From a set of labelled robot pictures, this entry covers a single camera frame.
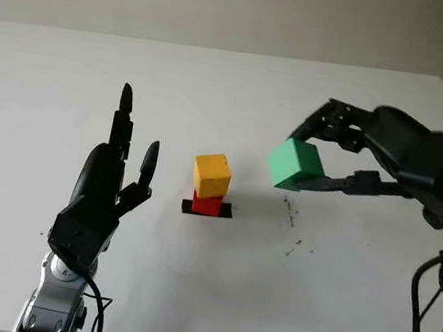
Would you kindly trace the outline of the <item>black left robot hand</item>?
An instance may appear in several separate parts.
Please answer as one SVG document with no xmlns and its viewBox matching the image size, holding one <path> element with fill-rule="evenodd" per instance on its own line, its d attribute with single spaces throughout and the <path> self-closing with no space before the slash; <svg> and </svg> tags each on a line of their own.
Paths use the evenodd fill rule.
<svg viewBox="0 0 443 332">
<path fill-rule="evenodd" d="M 115 218 L 122 217 L 151 197 L 150 182 L 159 158 L 160 143 L 153 141 L 145 153 L 138 181 L 123 186 L 132 139 L 132 93 L 130 83 L 124 84 L 119 108 L 114 112 L 110 126 L 109 140 L 92 149 L 71 195 L 72 201 L 84 198 Z"/>
</svg>

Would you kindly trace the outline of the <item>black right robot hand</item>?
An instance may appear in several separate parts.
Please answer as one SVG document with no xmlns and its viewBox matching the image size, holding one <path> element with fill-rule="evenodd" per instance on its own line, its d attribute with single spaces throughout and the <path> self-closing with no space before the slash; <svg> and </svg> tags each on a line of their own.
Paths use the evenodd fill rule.
<svg viewBox="0 0 443 332">
<path fill-rule="evenodd" d="M 357 170 L 343 178 L 302 172 L 288 177 L 280 185 L 288 191 L 340 191 L 351 196 L 392 195 L 413 199 L 414 193 L 402 185 L 397 174 L 409 150 L 430 133 L 397 108 L 385 105 L 369 111 L 340 100 L 328 100 L 291 132 L 291 138 L 302 142 L 313 137 L 331 141 L 355 154 L 366 148 L 394 181 L 382 181 L 377 171 Z"/>
</svg>

